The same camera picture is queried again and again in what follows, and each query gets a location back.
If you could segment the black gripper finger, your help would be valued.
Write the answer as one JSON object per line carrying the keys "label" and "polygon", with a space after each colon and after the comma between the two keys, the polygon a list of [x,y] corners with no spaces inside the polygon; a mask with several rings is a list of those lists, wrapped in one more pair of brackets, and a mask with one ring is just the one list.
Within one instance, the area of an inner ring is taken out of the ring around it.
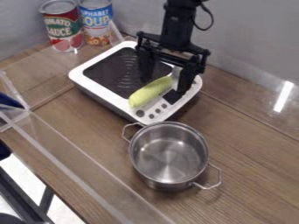
{"label": "black gripper finger", "polygon": [[155,69],[155,56],[151,51],[145,49],[137,50],[137,65],[140,70],[141,82],[148,82],[152,79]]}
{"label": "black gripper finger", "polygon": [[196,62],[188,61],[180,71],[176,92],[184,95],[192,86],[195,76],[200,73],[200,66]]}

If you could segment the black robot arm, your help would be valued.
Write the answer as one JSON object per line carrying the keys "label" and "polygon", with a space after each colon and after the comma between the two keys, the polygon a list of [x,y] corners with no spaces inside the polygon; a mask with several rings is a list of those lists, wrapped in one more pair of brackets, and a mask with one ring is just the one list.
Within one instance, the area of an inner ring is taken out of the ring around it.
{"label": "black robot arm", "polygon": [[204,6],[208,0],[167,0],[164,4],[161,34],[143,31],[136,33],[137,44],[135,51],[141,68],[141,80],[152,78],[152,68],[157,60],[181,68],[175,96],[183,96],[192,86],[195,76],[205,70],[207,58],[211,51],[196,46],[191,42],[192,28],[207,31],[195,23],[196,8],[200,7],[213,18],[211,11]]}

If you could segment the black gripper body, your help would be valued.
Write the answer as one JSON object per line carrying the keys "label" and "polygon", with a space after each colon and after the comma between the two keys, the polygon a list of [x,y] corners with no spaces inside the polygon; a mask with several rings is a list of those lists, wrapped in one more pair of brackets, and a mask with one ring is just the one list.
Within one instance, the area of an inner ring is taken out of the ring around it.
{"label": "black gripper body", "polygon": [[197,28],[200,31],[207,31],[211,25],[207,28],[196,25],[197,8],[201,8],[211,15],[211,11],[204,5],[165,5],[163,7],[161,32],[152,34],[139,31],[136,33],[135,52],[137,55],[137,50],[145,49],[152,52],[155,61],[160,60],[181,68],[188,61],[196,62],[201,74],[211,52],[192,43],[192,29]]}

